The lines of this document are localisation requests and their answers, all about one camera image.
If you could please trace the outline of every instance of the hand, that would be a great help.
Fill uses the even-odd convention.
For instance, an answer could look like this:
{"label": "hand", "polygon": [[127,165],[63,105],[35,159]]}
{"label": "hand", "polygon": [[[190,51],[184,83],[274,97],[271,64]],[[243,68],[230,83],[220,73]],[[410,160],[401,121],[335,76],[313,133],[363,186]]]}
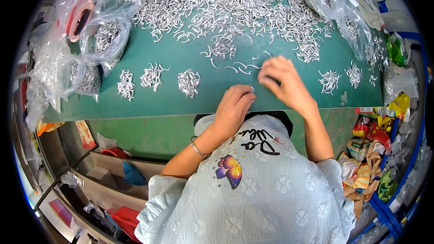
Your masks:
{"label": "hand", "polygon": [[235,135],[255,98],[249,85],[234,85],[225,92],[217,108],[216,118],[209,126],[221,142]]}
{"label": "hand", "polygon": [[297,111],[304,119],[318,110],[315,100],[303,84],[292,61],[283,56],[272,57],[262,64],[259,84],[271,90],[286,106]]}

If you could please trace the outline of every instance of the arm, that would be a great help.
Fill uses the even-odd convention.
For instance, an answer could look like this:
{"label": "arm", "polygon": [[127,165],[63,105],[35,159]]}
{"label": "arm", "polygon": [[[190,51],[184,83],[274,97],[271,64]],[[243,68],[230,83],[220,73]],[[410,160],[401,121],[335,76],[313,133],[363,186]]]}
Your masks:
{"label": "arm", "polygon": [[333,159],[332,143],[319,115],[316,101],[303,84],[294,64],[283,56],[268,59],[262,64],[258,80],[259,84],[266,86],[279,100],[303,117],[309,160],[319,162]]}
{"label": "arm", "polygon": [[[234,136],[255,98],[256,95],[252,93],[249,85],[230,87],[220,101],[214,122],[195,139],[196,148],[209,155],[220,144]],[[189,145],[166,164],[161,175],[187,179],[198,169],[202,161],[203,157]]]}

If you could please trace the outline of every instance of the right hand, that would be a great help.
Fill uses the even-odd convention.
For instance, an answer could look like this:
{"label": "right hand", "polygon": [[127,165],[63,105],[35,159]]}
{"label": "right hand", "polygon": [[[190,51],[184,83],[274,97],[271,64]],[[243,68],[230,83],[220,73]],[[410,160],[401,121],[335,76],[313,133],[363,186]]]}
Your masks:
{"label": "right hand", "polygon": [[297,111],[303,118],[318,110],[292,61],[283,56],[272,57],[262,64],[258,75],[259,84],[271,90],[286,106]]}

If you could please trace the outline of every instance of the red plastic basket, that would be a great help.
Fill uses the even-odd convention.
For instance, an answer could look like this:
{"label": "red plastic basket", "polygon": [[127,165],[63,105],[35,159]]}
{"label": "red plastic basket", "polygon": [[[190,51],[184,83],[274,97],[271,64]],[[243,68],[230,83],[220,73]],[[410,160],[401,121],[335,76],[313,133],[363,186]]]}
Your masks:
{"label": "red plastic basket", "polygon": [[134,235],[134,230],[138,225],[138,214],[139,212],[122,206],[116,214],[111,214],[110,216],[132,240],[141,243]]}

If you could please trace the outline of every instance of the left hand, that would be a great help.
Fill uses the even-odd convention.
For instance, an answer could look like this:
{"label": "left hand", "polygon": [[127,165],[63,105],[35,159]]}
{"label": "left hand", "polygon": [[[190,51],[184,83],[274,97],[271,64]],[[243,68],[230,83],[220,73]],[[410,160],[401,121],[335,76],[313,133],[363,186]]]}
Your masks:
{"label": "left hand", "polygon": [[225,92],[217,108],[216,118],[209,126],[221,142],[235,135],[255,98],[249,85],[234,85]]}

